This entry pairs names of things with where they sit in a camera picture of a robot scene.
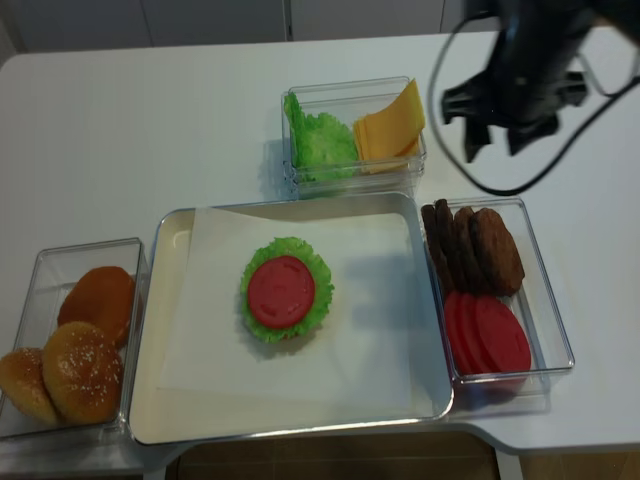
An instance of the tomato slice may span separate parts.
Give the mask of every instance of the tomato slice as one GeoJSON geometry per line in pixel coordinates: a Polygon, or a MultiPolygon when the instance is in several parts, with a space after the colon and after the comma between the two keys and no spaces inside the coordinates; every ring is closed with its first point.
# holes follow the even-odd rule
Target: tomato slice
{"type": "Polygon", "coordinates": [[[462,375],[469,375],[473,373],[473,371],[468,360],[469,353],[466,351],[462,342],[458,325],[458,309],[460,307],[461,297],[458,292],[451,292],[449,296],[447,296],[444,304],[444,321],[456,369],[462,375]]]}
{"type": "Polygon", "coordinates": [[[288,328],[302,320],[313,305],[316,286],[307,266],[296,257],[273,258],[258,268],[247,297],[249,309],[265,327],[288,328]]]}
{"type": "Polygon", "coordinates": [[[531,368],[531,349],[518,319],[501,301],[483,296],[476,301],[478,337],[500,372],[531,368]]]}
{"type": "Polygon", "coordinates": [[[460,299],[458,309],[458,320],[460,324],[460,336],[462,342],[469,352],[469,365],[473,373],[497,372],[497,365],[491,361],[478,338],[477,318],[476,318],[476,297],[465,293],[460,299]]]}

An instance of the floor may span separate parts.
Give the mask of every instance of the floor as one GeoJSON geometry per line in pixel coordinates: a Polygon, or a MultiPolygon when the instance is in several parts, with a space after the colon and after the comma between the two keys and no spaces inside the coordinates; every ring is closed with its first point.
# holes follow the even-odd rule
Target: floor
{"type": "MultiPolygon", "coordinates": [[[[522,457],[525,480],[640,480],[640,451],[522,457]]],[[[141,480],[141,476],[100,477],[141,480]]],[[[492,448],[466,433],[215,443],[187,451],[167,480],[493,480],[492,448]]]]}

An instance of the black cable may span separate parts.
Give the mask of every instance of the black cable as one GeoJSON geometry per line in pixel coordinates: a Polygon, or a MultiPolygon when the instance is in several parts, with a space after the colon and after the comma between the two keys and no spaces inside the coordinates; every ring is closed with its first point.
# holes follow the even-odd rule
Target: black cable
{"type": "Polygon", "coordinates": [[[444,140],[443,140],[442,136],[440,135],[440,129],[438,127],[438,122],[436,121],[434,104],[433,104],[433,99],[434,99],[434,96],[435,96],[434,93],[435,93],[436,80],[438,79],[438,74],[440,73],[440,67],[442,66],[444,58],[445,58],[445,56],[446,56],[446,54],[447,54],[447,52],[449,50],[449,47],[451,46],[451,43],[453,42],[453,39],[455,38],[455,36],[458,33],[460,33],[460,30],[462,30],[465,27],[465,25],[467,25],[468,23],[470,23],[472,21],[480,20],[482,18],[486,18],[486,15],[473,16],[473,17],[467,18],[467,19],[463,20],[462,22],[460,22],[453,29],[453,31],[451,32],[449,37],[447,37],[447,40],[445,41],[444,45],[440,49],[440,53],[438,54],[438,58],[436,59],[436,63],[434,65],[433,71],[431,73],[431,81],[429,82],[429,87],[428,87],[428,90],[427,90],[427,115],[428,115],[428,118],[429,118],[429,123],[431,124],[431,130],[432,130],[433,135],[434,135],[434,137],[436,139],[436,142],[438,143],[438,146],[440,147],[442,152],[445,154],[445,156],[449,159],[449,161],[453,164],[453,166],[456,167],[456,169],[469,182],[471,182],[474,186],[476,186],[477,188],[479,188],[483,192],[488,193],[489,195],[495,195],[495,196],[499,196],[499,197],[511,197],[511,196],[514,196],[514,195],[519,195],[520,193],[522,193],[522,192],[528,190],[529,188],[533,187],[540,180],[542,180],[551,170],[553,170],[553,168],[556,165],[558,165],[560,160],[562,160],[562,158],[567,153],[567,151],[573,146],[575,141],[578,140],[580,135],[582,135],[584,133],[584,131],[587,128],[589,128],[589,126],[591,126],[591,124],[593,122],[595,122],[598,119],[598,117],[600,117],[600,115],[602,115],[604,112],[606,112],[618,100],[620,100],[624,95],[626,95],[629,91],[631,91],[638,84],[640,84],[640,77],[638,77],[638,76],[633,77],[633,79],[631,79],[631,81],[629,83],[627,83],[626,86],[621,88],[616,93],[612,94],[611,97],[609,97],[605,103],[603,103],[594,113],[592,113],[571,134],[569,139],[566,141],[564,146],[558,151],[558,153],[555,155],[555,157],[553,157],[553,159],[551,159],[551,161],[547,164],[547,166],[544,167],[542,169],[542,171],[540,173],[538,173],[535,177],[533,177],[531,180],[529,180],[526,183],[523,183],[519,187],[511,188],[511,189],[508,189],[508,190],[500,190],[500,189],[487,187],[486,185],[484,185],[484,184],[480,183],[478,180],[476,180],[476,178],[473,175],[471,175],[469,172],[467,172],[467,169],[462,166],[462,164],[455,158],[453,153],[451,153],[449,148],[445,145],[444,140]]]}
{"type": "MultiPolygon", "coordinates": [[[[602,83],[600,83],[600,80],[598,79],[596,72],[594,71],[593,67],[591,66],[591,63],[589,62],[586,56],[584,56],[582,53],[578,53],[576,55],[576,58],[578,59],[578,62],[580,62],[580,64],[582,65],[582,68],[584,68],[587,79],[589,80],[589,83],[593,85],[593,88],[596,92],[598,92],[603,97],[607,97],[607,98],[611,98],[616,94],[616,92],[609,93],[604,89],[604,87],[602,86],[602,83]]],[[[633,59],[633,63],[631,64],[631,72],[629,73],[629,80],[627,80],[627,83],[632,81],[633,77],[635,77],[638,74],[639,68],[640,68],[640,52],[636,51],[636,54],[633,59]]]]}

